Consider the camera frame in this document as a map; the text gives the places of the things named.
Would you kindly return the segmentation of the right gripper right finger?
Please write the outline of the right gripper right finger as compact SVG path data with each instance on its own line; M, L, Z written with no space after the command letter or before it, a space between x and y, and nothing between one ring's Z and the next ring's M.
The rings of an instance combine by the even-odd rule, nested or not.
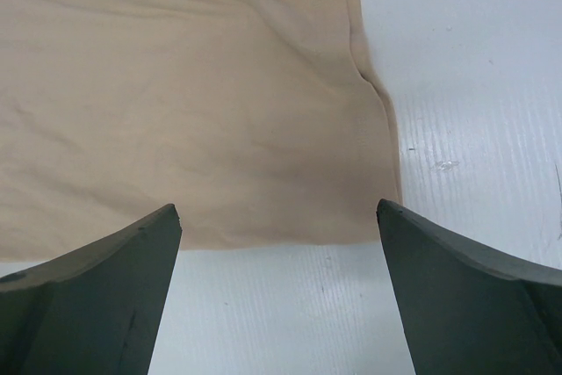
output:
M418 374L559 374L561 272L389 200L378 227Z

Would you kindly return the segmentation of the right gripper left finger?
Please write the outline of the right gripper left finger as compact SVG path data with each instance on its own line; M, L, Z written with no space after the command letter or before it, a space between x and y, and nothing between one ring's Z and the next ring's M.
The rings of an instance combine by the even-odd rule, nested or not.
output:
M174 205L1 279L3 374L146 374L182 236Z

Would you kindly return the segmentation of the beige t shirt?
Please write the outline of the beige t shirt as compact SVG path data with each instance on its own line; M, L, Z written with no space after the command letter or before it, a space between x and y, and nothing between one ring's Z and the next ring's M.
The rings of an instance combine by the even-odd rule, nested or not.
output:
M361 0L1 0L1 257L168 203L185 249L378 238L401 201Z

